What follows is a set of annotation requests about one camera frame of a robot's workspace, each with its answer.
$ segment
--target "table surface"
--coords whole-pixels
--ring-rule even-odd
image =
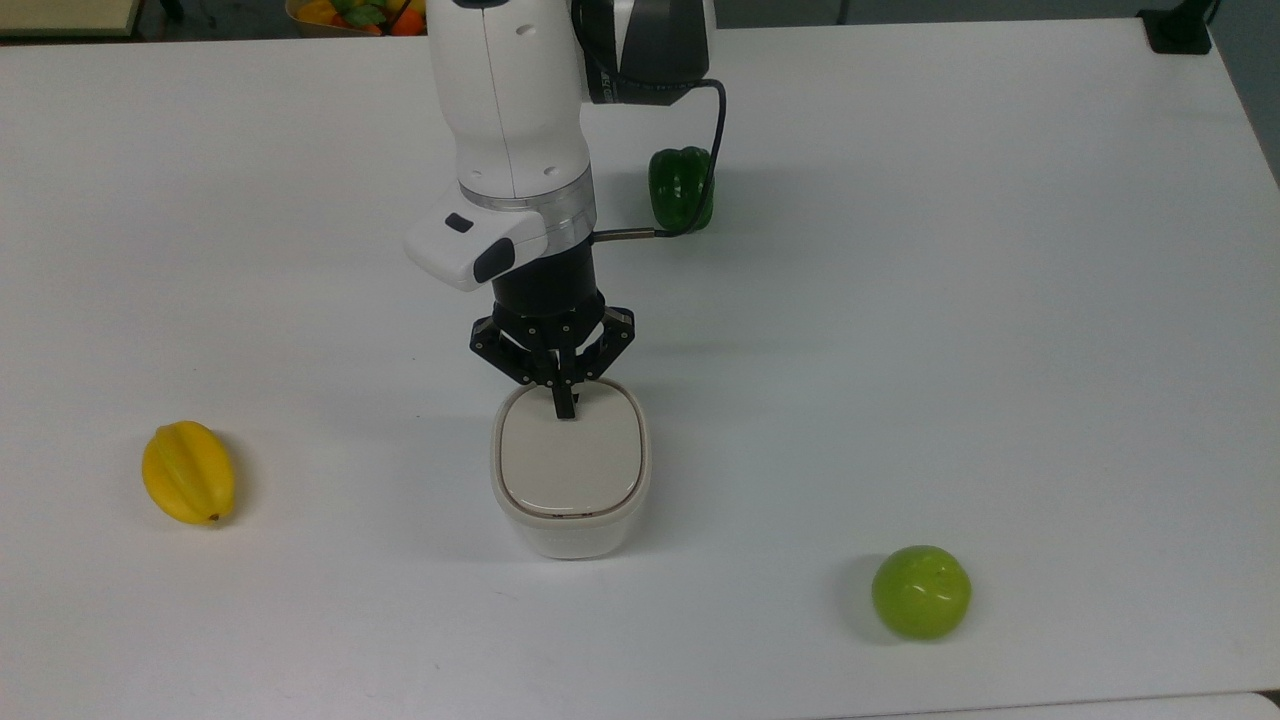
[[[654,487],[614,556],[492,497],[486,292],[426,38],[0,47],[0,715],[832,717],[1280,687],[1280,192],[1137,20],[728,31],[716,220],[598,249]],[[586,108],[599,227],[712,94]],[[146,497],[220,432],[236,516]],[[887,552],[964,625],[874,620]]]
[[[877,716],[888,720],[896,716]],[[931,712],[915,720],[1276,720],[1280,708],[1260,694],[1211,694],[1111,702],[1073,702],[1000,710]]]
[[[0,35],[129,35],[142,0],[0,0]]]

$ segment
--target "green bell pepper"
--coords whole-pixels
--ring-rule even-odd
[[[649,202],[658,224],[668,231],[680,231],[698,210],[698,200],[707,182],[707,168],[712,156],[701,147],[684,150],[659,150],[649,159]],[[716,181],[707,196],[703,217],[690,229],[700,231],[712,222],[712,209],[716,196]]]

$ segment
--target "container lid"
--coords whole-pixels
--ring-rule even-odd
[[[577,418],[559,420],[552,393],[532,388],[499,423],[498,478],[521,509],[549,516],[598,515],[635,491],[644,470],[640,418],[631,400],[582,383]]]

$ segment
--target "robotic arm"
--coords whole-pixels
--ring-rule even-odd
[[[678,100],[708,68],[710,0],[434,0],[428,24],[457,183],[406,250],[460,290],[493,284],[472,350],[517,383],[549,387],[571,419],[573,384],[599,378],[635,337],[631,311],[595,286],[581,104]]]

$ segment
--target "fruit basket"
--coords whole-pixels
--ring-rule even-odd
[[[387,22],[396,17],[399,12],[401,5],[406,4],[408,8],[401,14],[401,22],[396,24],[394,28],[388,28]],[[364,24],[362,27],[353,26],[347,22],[342,22],[343,15],[351,15],[351,10],[355,9],[357,15],[369,15],[364,19],[376,18],[374,13],[381,13],[381,17],[374,22],[381,24],[379,28],[372,23]],[[284,0],[284,12],[293,20],[293,26],[297,28],[301,37],[378,37],[380,35],[426,35],[426,24],[424,22],[424,15],[426,14],[425,0],[338,0],[337,3],[328,0],[328,12],[316,12],[316,5],[314,0]]]

